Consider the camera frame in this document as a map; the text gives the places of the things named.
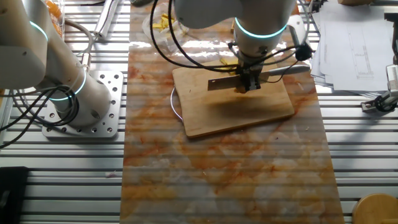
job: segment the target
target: white paper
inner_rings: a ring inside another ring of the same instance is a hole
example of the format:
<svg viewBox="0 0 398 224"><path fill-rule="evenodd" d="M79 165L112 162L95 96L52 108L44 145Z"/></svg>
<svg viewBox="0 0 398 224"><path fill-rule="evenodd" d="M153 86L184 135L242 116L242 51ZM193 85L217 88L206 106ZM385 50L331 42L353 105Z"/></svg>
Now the white paper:
<svg viewBox="0 0 398 224"><path fill-rule="evenodd" d="M393 53L383 10L325 3L320 13L320 71L335 90L387 90Z"/></svg>
<svg viewBox="0 0 398 224"><path fill-rule="evenodd" d="M392 36L394 35L394 23L390 21L386 21L386 29L388 33L388 38L390 38L390 44L392 44Z"/></svg>
<svg viewBox="0 0 398 224"><path fill-rule="evenodd" d="M320 43L319 43L317 51L315 51L311 60L311 66L312 66L311 75L324 77L324 75L321 74L320 64L321 64L321 55L320 55Z"/></svg>
<svg viewBox="0 0 398 224"><path fill-rule="evenodd" d="M313 13L312 14L313 21L315 22L315 25L317 26L318 30L321 30L321 15L319 12Z"/></svg>

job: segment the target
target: wooden cutting board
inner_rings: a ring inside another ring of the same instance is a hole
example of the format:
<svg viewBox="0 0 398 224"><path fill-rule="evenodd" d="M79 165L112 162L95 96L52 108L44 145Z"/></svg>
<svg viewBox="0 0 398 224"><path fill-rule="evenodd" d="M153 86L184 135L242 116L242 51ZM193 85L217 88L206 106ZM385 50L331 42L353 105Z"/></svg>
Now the wooden cutting board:
<svg viewBox="0 0 398 224"><path fill-rule="evenodd" d="M398 224L398 200L387 194L362 198L353 210L354 224Z"/></svg>
<svg viewBox="0 0 398 224"><path fill-rule="evenodd" d="M221 65L214 61L206 65ZM263 71L277 68L264 67ZM233 88L207 91L209 79L227 77L228 73L205 69L178 68L173 70L175 89L180 98L185 133L199 137L243 126L274 121L294 114L283 82L265 83L260 90L245 94ZM271 77L270 81L280 78Z"/></svg>
<svg viewBox="0 0 398 224"><path fill-rule="evenodd" d="M0 95L1 94L4 94L4 90L2 90L2 89L0 89Z"/></svg>

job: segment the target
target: blue led ring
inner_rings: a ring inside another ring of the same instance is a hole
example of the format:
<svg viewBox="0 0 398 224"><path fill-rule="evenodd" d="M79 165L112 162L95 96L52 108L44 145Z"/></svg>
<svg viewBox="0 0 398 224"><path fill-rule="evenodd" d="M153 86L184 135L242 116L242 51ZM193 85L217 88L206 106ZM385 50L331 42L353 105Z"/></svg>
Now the blue led ring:
<svg viewBox="0 0 398 224"><path fill-rule="evenodd" d="M36 23L30 21L30 24L32 25L32 27L35 27L36 29L38 29L45 37L45 39L47 40L47 42L49 41L49 37L47 37L47 34L44 32L44 30L39 27Z"/></svg>
<svg viewBox="0 0 398 224"><path fill-rule="evenodd" d="M275 33L273 33L273 34L258 35L258 34L250 33L249 31L247 31L246 29L244 29L244 28L242 27L242 25L239 23L238 18L235 18L235 23L236 23L236 25L238 25L238 27L239 27L245 34L247 34L247 35L249 35L249 36L251 36L251 37L259 38L259 39L268 39L268 38L271 38L271 37L275 37L275 36L279 35L280 33L282 33L282 32L286 29L286 27L287 27L287 24L286 24L283 28L281 28L281 30L278 30L277 32L275 32Z"/></svg>
<svg viewBox="0 0 398 224"><path fill-rule="evenodd" d="M81 86L79 87L79 89L75 92L75 95L77 95L77 94L81 91L81 89L84 87L84 85L85 85L85 83L86 83L86 70L83 69L83 71L85 71L85 78L84 78L84 80L83 80L83 83L82 83ZM53 99L53 98L50 98L50 100L53 100L53 101L62 101L62 100L67 100L67 99L68 99L68 97L64 97L64 98L61 98L61 99Z"/></svg>

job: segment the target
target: wooden disc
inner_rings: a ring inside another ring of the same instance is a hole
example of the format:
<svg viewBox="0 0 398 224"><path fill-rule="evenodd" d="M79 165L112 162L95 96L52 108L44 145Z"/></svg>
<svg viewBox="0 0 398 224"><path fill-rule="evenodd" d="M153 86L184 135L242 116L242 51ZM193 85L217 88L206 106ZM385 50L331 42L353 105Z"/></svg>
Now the wooden disc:
<svg viewBox="0 0 398 224"><path fill-rule="evenodd" d="M354 207L354 224L381 224L398 221L398 200L387 194L372 194L362 198Z"/></svg>

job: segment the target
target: black cable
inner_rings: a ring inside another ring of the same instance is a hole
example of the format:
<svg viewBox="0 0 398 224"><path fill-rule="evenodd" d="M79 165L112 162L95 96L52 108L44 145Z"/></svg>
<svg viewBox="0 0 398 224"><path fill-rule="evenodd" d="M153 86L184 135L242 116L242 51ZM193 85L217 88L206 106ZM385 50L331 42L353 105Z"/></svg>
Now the black cable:
<svg viewBox="0 0 398 224"><path fill-rule="evenodd" d="M96 3L90 3L90 4L80 4L80 6L103 6L105 1L100 1Z"/></svg>
<svg viewBox="0 0 398 224"><path fill-rule="evenodd" d="M56 89L56 88L57 88L57 87L54 86L54 87L43 88L43 89L34 90L34 91L30 91L30 92L27 92L27 93L21 93L21 94L0 95L0 97L29 96L29 95L33 95L33 94L35 94L35 93L42 93L42 92L44 92L44 91L53 90L53 89Z"/></svg>
<svg viewBox="0 0 398 224"><path fill-rule="evenodd" d="M55 92L56 92L56 89L54 89L54 90L51 91L51 93L46 97L46 99L44 100L44 102L39 106L38 110L36 111L35 116L38 116L38 115L39 115L39 112L42 110L42 108L44 107L45 103L50 99L50 97L51 97ZM36 104L36 103L38 102L38 100L41 99L41 97L44 96L44 94L45 94L45 93L40 94L40 96L35 100L34 104ZM31 119L31 120L29 121L29 123L26 125L25 129L24 129L17 137L15 137L13 140L11 140L11 141L9 141L9 142L7 142L7 143L5 143L5 144L0 145L0 149L3 149L3 148L5 148L5 147L7 147L7 146L10 146L11 144L14 144L16 141L18 141L18 140L27 132L27 130L29 129L29 127L32 125L33 122L34 122L34 120Z"/></svg>
<svg viewBox="0 0 398 224"><path fill-rule="evenodd" d="M282 75L280 76L280 78L279 78L277 81L274 81L274 82L269 82L269 81L267 81L267 83L277 83L277 82L281 81L282 78L284 77L284 75L286 74L286 72L287 72L289 69L291 69L294 65L296 65L297 62L299 62L299 61L296 60L296 62L294 62L291 66L289 66L288 68L286 68L286 69L284 70L284 72L282 73Z"/></svg>
<svg viewBox="0 0 398 224"><path fill-rule="evenodd" d="M154 1L154 4L152 5L152 9L151 9L151 11L150 11L150 22L149 22L149 26L150 26L150 27L149 27L149 30L150 30L150 38L152 39L152 42L154 43L155 49L158 51L158 53L160 54L160 56L162 56L166 61L172 63L173 65L177 65L177 66L179 66L179 67L184 67L184 68L201 68L201 67L198 67L198 66L196 66L196 65L185 65L185 64L182 64L182 63L174 62L173 60L169 59L169 58L161 51L161 49L159 48L159 46L157 45L156 40L155 40L154 28L153 28L153 26L152 26L153 23L154 23L154 13L155 13L155 8L156 8L156 5L157 5L157 2L158 2L158 0L155 0L155 1ZM231 67L231 66L234 66L234 65L215 65L215 66L210 66L210 67L211 67L211 68L227 68L227 67Z"/></svg>
<svg viewBox="0 0 398 224"><path fill-rule="evenodd" d="M43 93L41 93L40 95L39 95L39 97L37 97L37 99L31 104L31 106L29 107L29 109L31 110L35 105L36 105L36 103L41 99L41 97L43 97L44 95L45 95L45 93L46 92L43 92ZM12 125L14 125L14 124L16 124L18 121L20 121L25 115L27 115L28 114L28 110L26 110L25 112L23 112L18 118L16 118L13 122L11 122L11 123L9 123L9 124L7 124L7 125L5 125L4 127L1 127L0 128L0 132L1 131L3 131L3 130L5 130L5 129L7 129L7 128L9 128L9 127L11 127Z"/></svg>
<svg viewBox="0 0 398 224"><path fill-rule="evenodd" d="M181 53L185 56L186 59L188 59L190 62L194 63L195 65L199 66L200 68L204 68L206 70L212 71L212 72L236 72L236 69L227 69L227 70L222 70L222 69L215 69L213 67L208 67L204 66L201 63L195 61L191 57L188 56L188 54L182 49L181 45L179 44L175 34L174 34L174 28L173 28L173 23L172 23L172 6L173 6L173 0L169 0L169 29L170 29L170 34L173 38L174 44L177 46L177 48L181 51Z"/></svg>
<svg viewBox="0 0 398 224"><path fill-rule="evenodd" d="M41 94L39 95L39 97L37 97L37 98L35 99L35 101L27 108L27 110L26 110L25 112L23 112L17 119L15 119L13 122L11 122L10 124L8 124L7 126L0 128L0 132L1 132L1 131L5 130L5 129L11 127L12 125L16 124L16 123L17 123L18 121L20 121L23 117L25 117L29 111L31 112L31 109L37 104L37 102L38 102L45 94L47 94L48 92L50 92L50 93L46 96L46 99L43 101L43 103L39 106L38 110L33 114L33 117L30 118L29 123L28 123L27 126L24 128L24 130L20 133L20 135L18 135L17 137L15 137L13 140L11 140L11 141L9 141L9 142L7 142L7 143L1 145L1 146L0 146L0 149L2 149L2 148L4 148L4 147L7 147L7 146L10 146L11 144L14 144L16 141L18 141L18 140L27 132L27 130L29 129L29 127L32 125L32 123L37 121L37 118L39 117L39 113L40 113L40 111L42 110L42 108L45 106L46 102L48 102L48 100L50 99L50 97L51 97L56 91L58 91L58 90L63 90L63 91L65 91L64 93L67 95L67 97L68 97L68 98L70 97L70 98L72 99L72 100L71 100L71 103L72 103L71 106L72 106L73 108L71 108L71 110L72 110L72 113L73 113L73 114L72 114L72 116L69 116L69 117L67 117L67 118L63 118L63 119L61 119L60 121L57 121L57 122L55 122L55 123L60 123L61 121L64 121L64 122L66 122L66 123L69 123L69 122L73 121L73 120L76 118L77 113L78 113L78 109L79 109L78 101L77 101L76 96L75 96L75 94L74 94L73 92L69 94L69 87L68 87L68 86L61 85L61 86L57 86L57 87L54 88L53 90L44 91L43 93L41 93Z"/></svg>
<svg viewBox="0 0 398 224"><path fill-rule="evenodd" d="M56 122L49 122L49 121L46 121L45 119L43 119L43 118L38 116L38 117L35 118L35 123L41 124L41 125L43 125L45 127L48 127L48 128L53 128L53 127L56 127L56 126L63 126L63 125L69 124L70 122L72 122L75 119L75 117L78 114L78 110L79 110L79 103L77 101L77 98L76 98L76 96L73 93L69 94L69 91L67 91L67 90L65 91L64 89L61 89L61 90L64 91L64 94L67 96L67 98L69 100L68 113L61 120L56 121ZM19 104L18 104L17 100L15 99L15 97L12 97L12 99L14 100L14 103L15 103L15 106L17 107L17 109L21 113L23 113L23 110L19 106ZM25 102L25 100L23 99L22 96L20 96L20 99L21 99L22 104L24 105L24 107L27 110L29 110L29 105ZM34 115L35 112L32 111L32 110L29 110L29 113L31 115ZM29 117L27 115L25 117L27 119L33 119L32 117Z"/></svg>
<svg viewBox="0 0 398 224"><path fill-rule="evenodd" d="M7 128L10 128L12 125L16 124L16 123L17 123L18 121L20 121L23 117L25 117L25 116L29 113L29 111L37 104L37 102L38 102L45 94L47 94L48 92L51 92L51 93L52 93L52 92L56 92L57 90L62 89L62 88L66 89L67 91L69 90L69 86L60 85L60 86L55 87L53 90L47 90L47 91L42 92L42 93L39 95L39 97L37 97L37 98L35 99L35 101L27 108L27 110L24 111L18 118L16 118L13 122L7 124L6 126L1 127L1 128L0 128L0 132L3 131L3 130L5 130L5 129L7 129Z"/></svg>

